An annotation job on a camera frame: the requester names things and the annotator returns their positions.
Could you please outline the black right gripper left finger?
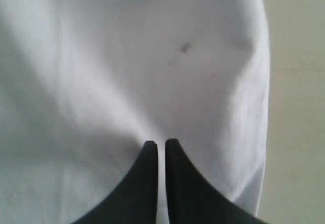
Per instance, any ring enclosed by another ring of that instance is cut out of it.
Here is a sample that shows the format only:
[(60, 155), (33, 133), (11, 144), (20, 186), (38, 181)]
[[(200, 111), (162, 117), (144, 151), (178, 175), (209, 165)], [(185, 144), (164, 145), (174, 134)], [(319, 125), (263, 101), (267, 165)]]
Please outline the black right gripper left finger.
[(77, 224), (154, 224), (158, 197), (158, 150), (144, 143), (136, 161), (114, 190)]

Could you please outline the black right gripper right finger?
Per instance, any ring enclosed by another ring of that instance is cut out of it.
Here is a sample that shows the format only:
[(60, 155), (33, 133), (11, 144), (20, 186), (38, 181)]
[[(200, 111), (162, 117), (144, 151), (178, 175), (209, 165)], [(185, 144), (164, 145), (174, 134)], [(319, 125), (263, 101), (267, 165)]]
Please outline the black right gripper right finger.
[(202, 176), (177, 139), (166, 141), (165, 161), (170, 223), (258, 223)]

